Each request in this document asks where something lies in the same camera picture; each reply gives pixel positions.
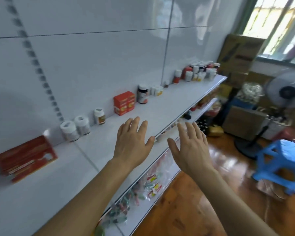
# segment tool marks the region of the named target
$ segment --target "hand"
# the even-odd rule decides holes
[[[139,121],[139,117],[134,120],[132,118],[128,119],[119,127],[117,133],[113,159],[119,159],[121,163],[125,163],[130,171],[148,157],[155,140],[155,137],[150,137],[147,143],[144,144],[148,123],[144,121],[138,130]]]
[[[188,133],[180,123],[177,125],[180,150],[171,138],[167,139],[169,149],[182,171],[195,181],[198,181],[199,175],[201,175],[201,181],[205,181],[207,173],[214,170],[208,151],[208,141],[196,123],[186,123],[186,126]]]

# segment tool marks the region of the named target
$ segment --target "wooden floor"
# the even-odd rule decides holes
[[[257,189],[250,178],[255,162],[241,155],[233,138],[208,138],[214,167],[228,185],[281,236],[295,236],[295,195],[277,200]],[[226,235],[211,204],[188,175],[180,172],[146,216],[134,236]]]

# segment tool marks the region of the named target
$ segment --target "blue plastic stool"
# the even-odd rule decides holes
[[[264,162],[264,154],[274,156],[269,162]],[[287,140],[277,140],[263,148],[257,154],[257,172],[252,175],[255,180],[267,179],[286,187],[286,194],[295,192],[295,181],[288,181],[274,174],[280,168],[287,168],[295,174],[295,143]]]

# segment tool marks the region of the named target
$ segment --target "left hand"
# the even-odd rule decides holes
[[[145,134],[147,131],[147,121],[144,121],[139,130],[140,118],[136,117],[128,119],[118,130],[117,142],[113,159],[120,160],[129,166],[129,170],[133,170],[140,165],[149,155],[155,137],[150,137],[144,144]]]

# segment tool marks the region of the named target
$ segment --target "window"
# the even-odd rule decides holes
[[[295,63],[295,0],[255,0],[253,5],[240,34],[266,39],[260,57]]]

